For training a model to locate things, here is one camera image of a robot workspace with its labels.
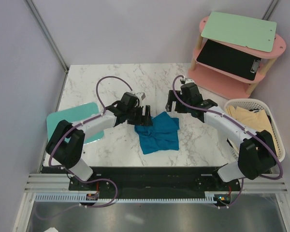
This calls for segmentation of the blue t shirt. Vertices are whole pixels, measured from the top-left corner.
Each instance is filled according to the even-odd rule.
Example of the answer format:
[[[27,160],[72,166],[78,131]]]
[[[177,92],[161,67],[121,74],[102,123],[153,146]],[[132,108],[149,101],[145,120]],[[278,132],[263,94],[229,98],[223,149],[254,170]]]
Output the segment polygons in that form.
[[[144,155],[157,151],[179,150],[179,118],[170,117],[166,112],[152,118],[152,126],[135,126],[140,147]]]

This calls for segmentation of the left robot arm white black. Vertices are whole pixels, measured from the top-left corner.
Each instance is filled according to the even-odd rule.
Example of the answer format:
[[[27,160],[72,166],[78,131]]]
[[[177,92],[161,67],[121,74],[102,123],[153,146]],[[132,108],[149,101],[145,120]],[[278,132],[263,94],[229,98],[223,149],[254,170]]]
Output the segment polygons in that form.
[[[74,123],[60,121],[46,146],[46,152],[68,172],[77,176],[80,185],[91,190],[96,186],[93,170],[82,160],[84,141],[109,128],[127,123],[152,126],[150,105],[143,106],[145,93],[123,94],[122,98],[107,106],[102,112]]]

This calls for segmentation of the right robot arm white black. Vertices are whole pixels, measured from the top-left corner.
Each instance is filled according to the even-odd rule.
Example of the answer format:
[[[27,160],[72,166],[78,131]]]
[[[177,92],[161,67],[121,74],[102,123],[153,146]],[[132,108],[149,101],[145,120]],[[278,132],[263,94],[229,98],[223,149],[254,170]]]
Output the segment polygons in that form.
[[[190,114],[201,122],[222,131],[239,149],[238,160],[220,167],[212,177],[212,186],[223,190],[229,182],[239,178],[254,180],[263,176],[278,159],[270,132],[258,132],[240,123],[211,99],[203,99],[196,84],[188,83],[180,90],[169,90],[166,111],[172,108],[180,114]]]

